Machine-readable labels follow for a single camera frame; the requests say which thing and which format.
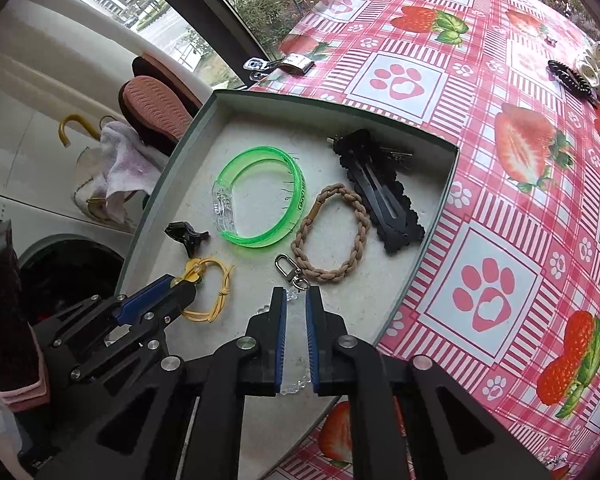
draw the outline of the pink checkered tablecloth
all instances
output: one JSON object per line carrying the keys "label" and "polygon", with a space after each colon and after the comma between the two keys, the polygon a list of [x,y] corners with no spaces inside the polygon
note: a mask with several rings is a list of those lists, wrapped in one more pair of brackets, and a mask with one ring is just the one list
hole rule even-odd
{"label": "pink checkered tablecloth", "polygon": [[[432,243],[379,349],[431,356],[539,459],[561,455],[571,476],[600,443],[600,364],[590,366],[600,135],[592,106],[545,67],[571,65],[586,44],[537,0],[322,0],[282,46],[315,67],[254,88],[371,110],[460,147]],[[567,340],[578,334],[583,342]],[[574,355],[568,370],[551,364],[563,354]],[[542,392],[556,381],[562,396]],[[273,477],[352,478],[323,456],[319,434]]]}

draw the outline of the brown braided bracelet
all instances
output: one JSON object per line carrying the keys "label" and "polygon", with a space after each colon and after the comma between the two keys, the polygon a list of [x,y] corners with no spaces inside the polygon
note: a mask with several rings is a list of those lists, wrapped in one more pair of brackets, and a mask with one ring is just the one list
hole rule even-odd
{"label": "brown braided bracelet", "polygon": [[[309,259],[304,252],[304,243],[306,237],[309,234],[311,225],[314,223],[315,217],[318,215],[318,211],[324,204],[325,200],[329,197],[340,194],[342,197],[349,202],[353,207],[353,214],[358,220],[358,234],[353,241],[353,248],[349,253],[349,259],[343,262],[339,269],[336,270],[323,270],[316,269],[309,263]],[[337,282],[349,274],[353,269],[356,268],[362,253],[365,249],[366,232],[371,229],[371,221],[369,215],[366,213],[365,207],[362,205],[362,199],[360,195],[344,187],[344,184],[337,183],[332,186],[325,187],[315,199],[314,206],[309,211],[309,214],[302,219],[300,228],[296,233],[296,239],[291,242],[291,250],[296,257],[298,267],[302,269],[302,273],[308,278],[317,278],[321,282],[328,282],[329,280]]]}

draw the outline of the towel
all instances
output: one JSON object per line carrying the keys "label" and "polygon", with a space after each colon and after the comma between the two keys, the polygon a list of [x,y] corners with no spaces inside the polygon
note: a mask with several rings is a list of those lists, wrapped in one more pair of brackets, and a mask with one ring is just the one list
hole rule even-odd
{"label": "towel", "polygon": [[76,173],[83,184],[74,202],[87,216],[128,226],[124,208],[128,194],[151,194],[168,160],[145,146],[131,126],[111,121],[102,129],[100,146],[84,150],[78,158]]}

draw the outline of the silver rivet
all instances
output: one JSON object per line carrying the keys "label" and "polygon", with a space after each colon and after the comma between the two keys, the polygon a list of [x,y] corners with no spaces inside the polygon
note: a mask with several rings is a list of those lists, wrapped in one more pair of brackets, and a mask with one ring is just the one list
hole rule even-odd
{"label": "silver rivet", "polygon": [[243,335],[235,342],[240,350],[251,350],[256,346],[256,340],[250,335]]}
{"label": "silver rivet", "polygon": [[416,355],[413,358],[413,366],[418,370],[429,370],[433,366],[433,361],[426,355]]}
{"label": "silver rivet", "polygon": [[162,367],[163,370],[167,370],[168,372],[177,370],[178,367],[180,366],[180,358],[176,357],[175,355],[170,355],[168,357],[165,357],[160,362],[160,366]]}
{"label": "silver rivet", "polygon": [[358,340],[352,335],[341,335],[338,338],[338,344],[343,348],[353,348],[358,344]]}

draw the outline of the green bracelet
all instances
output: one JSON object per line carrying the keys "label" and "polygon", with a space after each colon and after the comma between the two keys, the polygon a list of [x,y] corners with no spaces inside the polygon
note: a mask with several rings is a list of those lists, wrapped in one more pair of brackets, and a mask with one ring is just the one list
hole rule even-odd
{"label": "green bracelet", "polygon": [[[284,164],[293,177],[294,190],[289,207],[278,223],[265,233],[250,238],[239,237],[235,230],[232,187],[242,172],[255,164],[272,160]],[[231,243],[244,247],[266,247],[277,242],[296,227],[304,209],[304,195],[302,171],[287,153],[271,146],[251,148],[229,162],[214,183],[212,196],[216,213],[216,227],[221,236]]]}

